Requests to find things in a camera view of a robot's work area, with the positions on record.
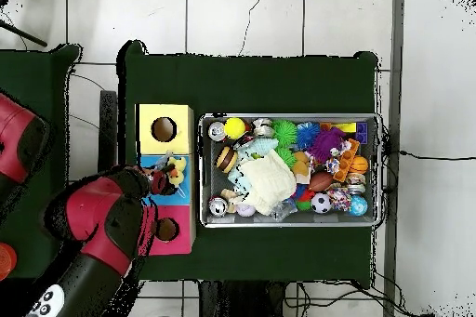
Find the metal tray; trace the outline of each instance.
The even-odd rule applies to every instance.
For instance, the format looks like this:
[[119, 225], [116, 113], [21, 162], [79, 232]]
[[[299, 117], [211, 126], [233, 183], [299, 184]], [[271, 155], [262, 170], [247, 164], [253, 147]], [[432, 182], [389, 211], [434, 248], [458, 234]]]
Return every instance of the metal tray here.
[[[219, 195], [223, 189], [232, 190], [227, 175], [215, 167], [215, 161], [224, 144], [212, 141], [207, 135], [208, 126], [216, 121], [225, 122], [229, 117], [242, 117], [249, 122], [260, 117], [270, 119], [287, 119], [294, 123], [352, 123], [367, 122], [367, 144], [360, 145], [357, 152], [367, 158], [369, 169], [365, 173], [366, 186], [363, 197], [368, 203], [365, 215], [353, 217], [344, 212], [333, 212], [319, 215], [313, 211], [297, 212], [289, 215], [282, 222], [260, 215], [258, 212], [251, 218], [243, 218], [238, 214], [227, 214], [224, 218], [216, 218], [208, 211], [208, 200], [212, 195]], [[198, 155], [199, 155], [199, 192], [200, 222], [207, 228], [226, 227], [359, 227], [373, 226], [381, 220], [381, 139], [382, 123], [380, 116], [373, 113], [207, 113], [200, 117], [198, 123]]]

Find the shape sorter cube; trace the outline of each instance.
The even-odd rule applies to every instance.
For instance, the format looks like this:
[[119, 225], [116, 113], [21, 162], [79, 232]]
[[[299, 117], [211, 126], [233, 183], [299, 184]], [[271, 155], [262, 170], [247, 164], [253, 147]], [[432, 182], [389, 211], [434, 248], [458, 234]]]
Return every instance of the shape sorter cube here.
[[145, 204], [143, 229], [149, 229], [154, 220], [162, 218], [173, 219], [178, 224], [178, 236], [172, 241], [153, 238], [150, 256], [189, 254], [195, 239], [193, 111], [187, 105], [139, 104], [136, 115], [140, 166], [155, 165], [167, 152], [186, 161], [182, 172], [184, 180], [177, 192], [150, 194], [142, 200]]
[[140, 154], [193, 153], [193, 111], [188, 105], [139, 104]]

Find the yellow cube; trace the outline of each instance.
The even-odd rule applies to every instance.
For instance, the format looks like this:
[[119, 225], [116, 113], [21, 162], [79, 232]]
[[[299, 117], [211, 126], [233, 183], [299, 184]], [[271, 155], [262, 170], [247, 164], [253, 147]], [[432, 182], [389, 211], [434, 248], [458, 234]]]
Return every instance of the yellow cube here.
[[188, 105], [139, 104], [140, 154], [193, 153], [193, 110]]

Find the blue ball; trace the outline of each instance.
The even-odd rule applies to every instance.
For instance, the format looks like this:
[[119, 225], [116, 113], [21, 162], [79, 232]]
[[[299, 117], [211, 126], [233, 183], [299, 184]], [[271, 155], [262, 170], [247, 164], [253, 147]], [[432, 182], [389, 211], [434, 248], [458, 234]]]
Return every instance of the blue ball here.
[[360, 195], [352, 195], [349, 213], [353, 216], [364, 215], [367, 211], [367, 202]]

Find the yellow ball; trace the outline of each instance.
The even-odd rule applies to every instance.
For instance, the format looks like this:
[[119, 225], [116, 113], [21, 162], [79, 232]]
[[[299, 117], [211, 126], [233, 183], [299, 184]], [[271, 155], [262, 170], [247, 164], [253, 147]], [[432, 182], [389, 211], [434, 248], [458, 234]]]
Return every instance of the yellow ball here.
[[245, 133], [245, 122], [239, 117], [231, 117], [225, 123], [225, 133], [231, 139], [238, 139]]

